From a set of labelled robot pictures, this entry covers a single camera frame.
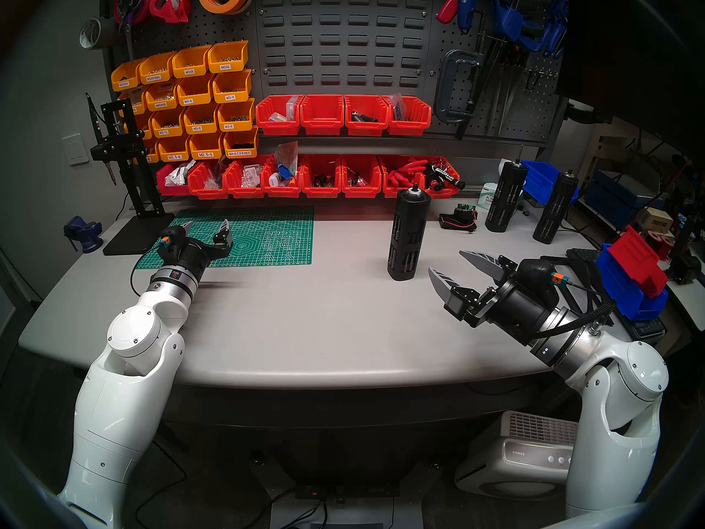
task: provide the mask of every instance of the gray pegboard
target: gray pegboard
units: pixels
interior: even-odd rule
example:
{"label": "gray pegboard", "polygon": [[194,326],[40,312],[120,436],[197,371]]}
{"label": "gray pegboard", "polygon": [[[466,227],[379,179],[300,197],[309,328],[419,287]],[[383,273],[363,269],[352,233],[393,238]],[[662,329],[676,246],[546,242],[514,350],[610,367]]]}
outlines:
{"label": "gray pegboard", "polygon": [[[190,1],[193,12],[188,24],[155,20],[133,28],[135,57],[247,39],[256,102],[269,94],[401,92],[432,104],[437,80],[432,72],[438,72],[447,51],[474,51],[479,20],[475,15],[468,35],[460,34],[455,21],[439,23],[435,15],[445,0],[253,0],[240,15],[211,14],[198,0]],[[521,0],[519,10],[543,23],[549,1]],[[478,0],[478,8],[487,11],[491,33],[489,0]],[[128,60],[124,45],[114,47],[113,53],[116,65]],[[532,53],[527,66],[558,74],[560,61]],[[469,68],[458,72],[453,98],[459,109],[465,108],[469,76]],[[520,74],[502,132],[497,133],[506,88],[490,118],[501,81],[501,69],[496,68],[464,139],[545,145],[558,103],[557,77],[542,76],[533,90],[526,89],[526,79],[526,73]],[[424,137],[443,139],[456,130],[456,125],[441,123],[434,116]]]}

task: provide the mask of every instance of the workbench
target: workbench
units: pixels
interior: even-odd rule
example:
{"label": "workbench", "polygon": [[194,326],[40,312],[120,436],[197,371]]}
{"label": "workbench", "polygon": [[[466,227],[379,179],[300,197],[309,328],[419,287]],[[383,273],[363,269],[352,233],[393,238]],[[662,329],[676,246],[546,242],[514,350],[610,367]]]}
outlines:
{"label": "workbench", "polygon": [[[448,314],[427,268],[483,291],[492,279],[459,250],[520,262],[592,246],[568,231],[559,231],[551,245],[534,241],[541,210],[531,207],[528,217],[516,213],[506,233],[485,229],[483,209],[474,233],[441,229],[438,213],[452,212],[459,202],[476,200],[433,201],[416,276],[404,282],[393,281],[386,270],[393,199],[220,202],[314,204],[312,263],[208,268],[180,331],[186,348],[175,382],[251,389],[415,387],[546,371],[496,326],[474,330]],[[166,208],[173,212],[184,204]],[[103,239],[109,241],[127,220],[119,219]],[[34,314],[20,346],[87,368],[105,348],[113,318],[137,301],[130,288],[137,258],[104,256],[102,249],[82,255]],[[137,291],[146,289],[153,272],[135,271]],[[584,293],[573,295],[584,307]],[[629,341],[614,320],[609,332]]]}

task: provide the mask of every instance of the black canister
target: black canister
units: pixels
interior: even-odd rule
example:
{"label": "black canister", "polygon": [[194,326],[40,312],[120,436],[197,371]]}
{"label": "black canister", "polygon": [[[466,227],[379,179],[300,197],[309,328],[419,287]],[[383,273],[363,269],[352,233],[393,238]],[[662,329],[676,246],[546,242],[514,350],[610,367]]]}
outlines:
{"label": "black canister", "polygon": [[529,169],[519,162],[507,161],[499,176],[499,183],[487,213],[485,227],[495,233],[504,233],[519,200]]}
{"label": "black canister", "polygon": [[561,172],[555,179],[554,188],[551,191],[549,201],[544,207],[539,224],[534,229],[534,240],[543,244],[551,244],[554,240],[555,232],[560,227],[560,222],[568,210],[570,201],[578,185],[578,179],[573,175],[573,170]]}
{"label": "black canister", "polygon": [[397,193],[387,272],[394,280],[414,278],[424,239],[431,196],[415,183]]}

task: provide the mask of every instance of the green cutting mat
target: green cutting mat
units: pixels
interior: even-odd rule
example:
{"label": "green cutting mat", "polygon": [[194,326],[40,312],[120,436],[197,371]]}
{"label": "green cutting mat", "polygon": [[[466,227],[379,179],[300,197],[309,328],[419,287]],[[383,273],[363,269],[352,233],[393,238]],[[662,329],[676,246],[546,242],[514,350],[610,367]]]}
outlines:
{"label": "green cutting mat", "polygon": [[[171,225],[193,220],[189,236],[212,244],[224,219],[233,231],[233,249],[228,257],[212,262],[211,267],[311,264],[313,206],[181,210]],[[152,250],[137,268],[158,269],[163,263]]]}

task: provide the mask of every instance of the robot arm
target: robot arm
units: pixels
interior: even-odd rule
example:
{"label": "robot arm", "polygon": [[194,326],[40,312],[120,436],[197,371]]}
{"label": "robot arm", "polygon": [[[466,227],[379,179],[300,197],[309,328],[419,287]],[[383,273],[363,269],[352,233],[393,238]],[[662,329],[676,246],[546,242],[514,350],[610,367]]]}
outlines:
{"label": "robot arm", "polygon": [[485,321],[499,326],[582,396],[566,483],[568,516],[635,501],[658,446],[666,363],[650,345],[621,341],[598,322],[586,322],[586,315],[558,309],[551,264],[524,260],[517,266],[503,256],[460,254],[497,287],[479,294],[429,269],[445,309],[474,328]]}
{"label": "robot arm", "polygon": [[204,270],[233,246],[227,220],[213,245],[188,237],[190,223],[161,232],[164,265],[137,305],[108,328],[76,400],[73,455],[59,499],[89,528],[122,528],[127,481],[154,438],[184,356],[179,329]]}

